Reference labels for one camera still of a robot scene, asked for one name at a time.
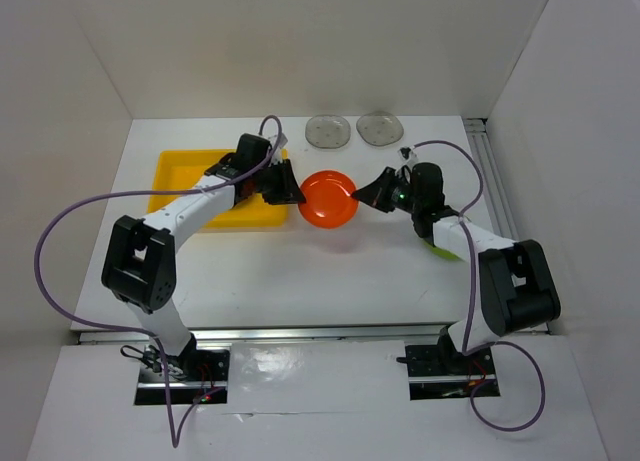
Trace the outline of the green plate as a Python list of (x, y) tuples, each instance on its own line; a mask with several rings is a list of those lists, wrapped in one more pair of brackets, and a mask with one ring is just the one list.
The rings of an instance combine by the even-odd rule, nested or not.
[(442, 259), (448, 260), (448, 261), (458, 261), (459, 260), (459, 257), (457, 255), (455, 255), (454, 253), (452, 253), (452, 252), (450, 252), (448, 250), (433, 246), (433, 245), (429, 244), (428, 242), (426, 242), (426, 246), (427, 246), (427, 248), (429, 249), (429, 251), (432, 254), (434, 254), (435, 256), (438, 256), (439, 258), (442, 258)]

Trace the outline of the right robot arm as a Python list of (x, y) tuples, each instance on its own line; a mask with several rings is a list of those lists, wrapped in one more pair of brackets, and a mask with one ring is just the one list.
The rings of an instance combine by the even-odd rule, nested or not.
[(436, 360), (460, 372), (471, 354), (516, 331), (557, 319), (561, 304), (542, 246), (481, 228), (446, 203), (439, 166), (388, 167), (352, 197), (378, 211), (408, 213), (419, 238), (469, 263), (470, 308), (441, 330)]

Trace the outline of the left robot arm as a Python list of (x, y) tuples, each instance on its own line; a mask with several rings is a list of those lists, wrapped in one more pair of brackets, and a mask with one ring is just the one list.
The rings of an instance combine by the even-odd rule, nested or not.
[(161, 366), (176, 380), (193, 376), (210, 362), (180, 318), (172, 300), (177, 286), (176, 254), (210, 220), (259, 194), (270, 205), (305, 200), (290, 160), (287, 138), (244, 134), (237, 148), (208, 167), (191, 188), (142, 218), (123, 216), (113, 226), (101, 282), (155, 335)]

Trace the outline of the orange plate back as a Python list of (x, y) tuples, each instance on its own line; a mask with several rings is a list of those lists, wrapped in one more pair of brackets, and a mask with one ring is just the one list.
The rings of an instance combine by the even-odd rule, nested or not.
[(321, 229), (336, 229), (357, 213), (359, 203), (352, 197), (356, 187), (345, 174), (322, 170), (308, 176), (300, 187), (306, 201), (298, 205), (302, 218)]

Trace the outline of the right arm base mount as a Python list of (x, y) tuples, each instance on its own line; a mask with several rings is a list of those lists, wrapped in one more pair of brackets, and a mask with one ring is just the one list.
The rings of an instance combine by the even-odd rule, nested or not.
[(468, 357), (445, 355), (436, 345), (414, 344), (406, 345), (404, 354), (396, 358), (406, 368), (412, 401), (469, 398), (475, 388), (479, 397), (500, 396), (489, 349)]

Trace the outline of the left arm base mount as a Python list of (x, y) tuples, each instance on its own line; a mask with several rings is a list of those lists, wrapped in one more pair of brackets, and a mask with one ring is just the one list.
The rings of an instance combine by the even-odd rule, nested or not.
[[(139, 364), (134, 404), (165, 405), (165, 376), (158, 350), (152, 345), (144, 348), (123, 345), (120, 347), (120, 354)], [(172, 364), (172, 359), (169, 361), (168, 379), (172, 404), (189, 405), (194, 401), (205, 405), (227, 403), (229, 349), (205, 350), (204, 361), (185, 370), (180, 370)]]

